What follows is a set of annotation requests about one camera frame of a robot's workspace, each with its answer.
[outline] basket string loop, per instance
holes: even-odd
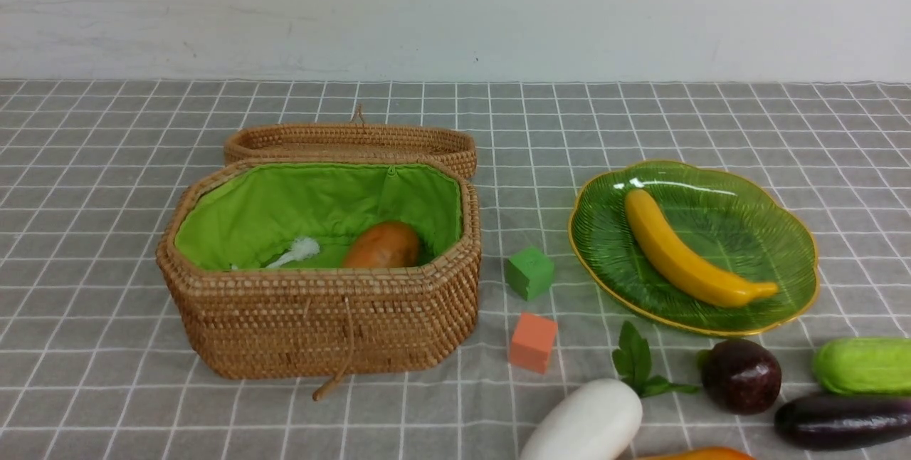
[[[342,363],[342,366],[339,367],[335,376],[328,379],[326,383],[323,383],[322,387],[313,392],[313,401],[315,402],[320,401],[326,393],[332,391],[332,389],[344,379],[345,373],[348,371],[348,368],[351,367],[352,360],[354,360],[354,318],[352,318],[351,315],[351,305],[348,304],[348,297],[344,298],[344,309],[348,314],[348,358]]]
[[[364,119],[364,104],[357,103],[357,106],[354,108],[354,114],[351,115],[351,120],[349,120],[349,122],[354,122],[354,119],[360,120],[362,125],[367,125],[367,120]]]

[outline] orange cube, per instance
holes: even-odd
[[[510,364],[543,375],[547,372],[555,339],[556,321],[523,312],[510,344]]]

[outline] green glass plate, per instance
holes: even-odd
[[[629,230],[624,197],[637,187],[648,190],[690,249],[748,281],[777,282],[778,293],[719,308],[673,287]],[[569,242],[592,278],[622,304],[693,333],[762,333],[806,312],[819,293],[816,242],[796,216],[745,178],[682,162],[641,162],[589,181],[569,219]]]

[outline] yellow banana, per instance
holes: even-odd
[[[693,252],[670,228],[655,199],[643,189],[626,195],[626,216],[648,262],[680,291],[716,307],[743,307],[778,292],[775,282],[751,282]]]

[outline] toy mint sprig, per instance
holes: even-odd
[[[699,392],[697,385],[683,385],[670,382],[660,375],[651,375],[651,350],[648,341],[638,333],[629,321],[623,322],[619,347],[611,353],[614,367],[626,383],[640,398],[657,396],[664,392]]]

